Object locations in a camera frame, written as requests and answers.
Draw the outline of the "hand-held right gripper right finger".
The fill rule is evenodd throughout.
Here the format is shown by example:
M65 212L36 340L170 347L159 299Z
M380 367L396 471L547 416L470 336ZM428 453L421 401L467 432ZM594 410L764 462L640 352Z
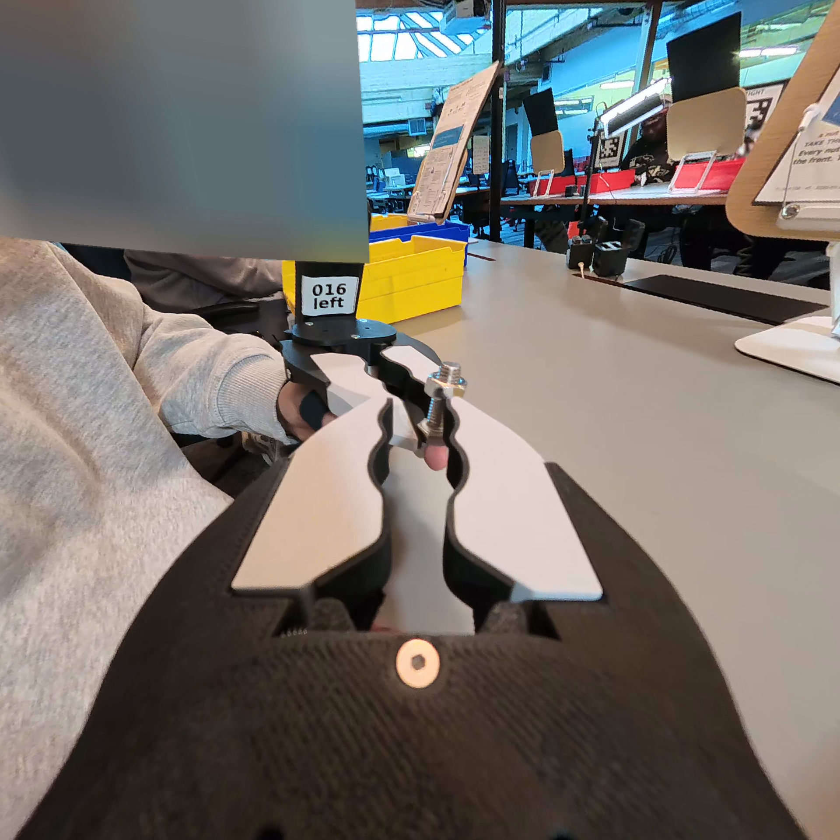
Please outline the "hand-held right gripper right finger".
M550 465L463 397L448 405L443 574L478 632L499 603L597 603L604 587Z

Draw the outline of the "silver hex bolt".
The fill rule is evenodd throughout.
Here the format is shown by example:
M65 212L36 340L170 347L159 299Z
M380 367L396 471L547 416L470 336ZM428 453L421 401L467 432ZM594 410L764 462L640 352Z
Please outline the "silver hex bolt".
M461 365L458 362L444 361L438 366L436 371L440 371L440 374L450 382L452 380L457 380L459 377L464 379ZM448 402L453 398L450 400L437 400L430 398L427 394L426 396L428 397L426 415L417 426L419 444L421 448L425 448L429 445L438 447L443 446L445 413L447 411Z

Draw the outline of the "person's left forearm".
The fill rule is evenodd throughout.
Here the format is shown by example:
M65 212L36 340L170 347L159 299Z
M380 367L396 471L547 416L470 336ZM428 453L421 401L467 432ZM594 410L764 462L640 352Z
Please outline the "person's left forearm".
M143 307L133 372L172 432L220 438L240 431L287 441L278 408L286 369L262 339L225 334L194 314Z

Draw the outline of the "person's left hand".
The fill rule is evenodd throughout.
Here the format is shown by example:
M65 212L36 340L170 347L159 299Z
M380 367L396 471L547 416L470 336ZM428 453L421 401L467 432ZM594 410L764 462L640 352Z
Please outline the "person's left hand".
M300 442L307 441L337 419L318 392L294 381L288 381L280 388L277 414L287 434Z

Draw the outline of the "blue plastic bin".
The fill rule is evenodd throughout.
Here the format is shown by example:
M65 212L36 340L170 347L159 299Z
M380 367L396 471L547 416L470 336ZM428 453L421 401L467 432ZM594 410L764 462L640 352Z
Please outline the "blue plastic bin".
M428 238L442 238L452 241L468 243L470 238L470 227L467 224L447 220L441 225L436 223L411 224L401 227L388 227L381 230L372 230L369 233L371 244L383 242L389 239L399 239L402 242L411 240L414 236Z

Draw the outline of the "wooden instruction board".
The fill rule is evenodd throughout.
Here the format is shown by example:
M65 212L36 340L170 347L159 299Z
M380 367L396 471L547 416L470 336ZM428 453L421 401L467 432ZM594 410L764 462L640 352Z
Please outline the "wooden instruction board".
M806 110L838 97L839 12L835 3L732 184L729 221L764 238L838 241L838 203L758 204L756 197L800 130Z
M441 224L448 218L466 165L470 136L500 68L501 63L495 61L448 90L407 208L409 222Z

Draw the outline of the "person's grey sweatshirt torso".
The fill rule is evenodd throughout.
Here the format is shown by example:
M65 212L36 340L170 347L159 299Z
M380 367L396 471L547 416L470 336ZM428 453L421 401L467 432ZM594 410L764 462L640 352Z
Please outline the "person's grey sweatshirt torso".
M67 761L141 606L231 503L134 375L144 307L57 245L2 238L2 838Z

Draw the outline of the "small tan board on stand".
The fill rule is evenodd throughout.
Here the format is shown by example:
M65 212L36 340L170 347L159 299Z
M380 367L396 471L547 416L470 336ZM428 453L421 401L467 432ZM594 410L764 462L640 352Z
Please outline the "small tan board on stand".
M564 139L558 129L534 134L530 140L532 170L561 175L565 169Z

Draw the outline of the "black support column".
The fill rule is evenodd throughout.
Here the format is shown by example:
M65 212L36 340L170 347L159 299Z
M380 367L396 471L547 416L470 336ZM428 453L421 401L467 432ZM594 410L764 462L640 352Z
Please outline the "black support column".
M497 65L490 89L490 188L488 200L489 240L501 241L501 176L503 141L505 136L505 108L503 71L506 63L507 2L491 3L491 58Z

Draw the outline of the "red plastic bin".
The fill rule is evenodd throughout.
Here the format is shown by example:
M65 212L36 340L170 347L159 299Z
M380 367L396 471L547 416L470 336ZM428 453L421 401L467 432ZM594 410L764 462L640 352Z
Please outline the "red plastic bin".
M591 194L614 193L630 188L636 179L635 170L621 170L612 172L596 172L593 175L594 181L591 187ZM584 173L573 173L572 175L547 174L542 177L533 177L528 180L527 187L532 196L564 196L567 189L571 188L573 194L583 195L585 191L586 176Z
M746 162L746 158L686 162L678 168L671 181L675 191L727 192Z

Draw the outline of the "wooden background table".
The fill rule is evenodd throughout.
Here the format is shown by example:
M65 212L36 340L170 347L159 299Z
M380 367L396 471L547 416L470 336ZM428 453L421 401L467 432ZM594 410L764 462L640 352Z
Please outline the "wooden background table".
M629 187L626 190L590 195L590 203L597 206L724 206L725 191L670 191L667 185L652 184ZM501 198L502 207L531 208L542 206L576 207L583 204L583 196L519 196Z

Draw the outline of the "small black panel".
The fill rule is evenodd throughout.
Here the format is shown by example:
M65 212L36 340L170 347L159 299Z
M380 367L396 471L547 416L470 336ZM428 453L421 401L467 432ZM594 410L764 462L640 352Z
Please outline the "small black panel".
M527 96L523 99L522 106L532 137L558 130L558 118L551 87Z

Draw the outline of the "white board stand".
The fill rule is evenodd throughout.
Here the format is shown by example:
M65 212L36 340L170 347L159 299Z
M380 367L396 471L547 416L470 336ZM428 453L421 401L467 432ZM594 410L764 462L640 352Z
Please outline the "white board stand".
M831 303L829 316L806 317L740 338L736 351L839 385L839 244L826 248Z

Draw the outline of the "ceiling projector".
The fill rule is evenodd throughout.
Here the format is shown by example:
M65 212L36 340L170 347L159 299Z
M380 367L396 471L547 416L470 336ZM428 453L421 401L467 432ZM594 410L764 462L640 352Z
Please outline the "ceiling projector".
M491 1L453 1L446 4L439 23L442 35L470 35L491 25Z

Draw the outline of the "large fiducial marker tag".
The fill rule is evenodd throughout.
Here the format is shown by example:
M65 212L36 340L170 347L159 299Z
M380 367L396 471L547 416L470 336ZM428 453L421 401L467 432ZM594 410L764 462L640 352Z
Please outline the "large fiducial marker tag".
M746 87L747 107L745 112L745 133L758 135L767 119L781 99L789 80L780 80L767 85Z

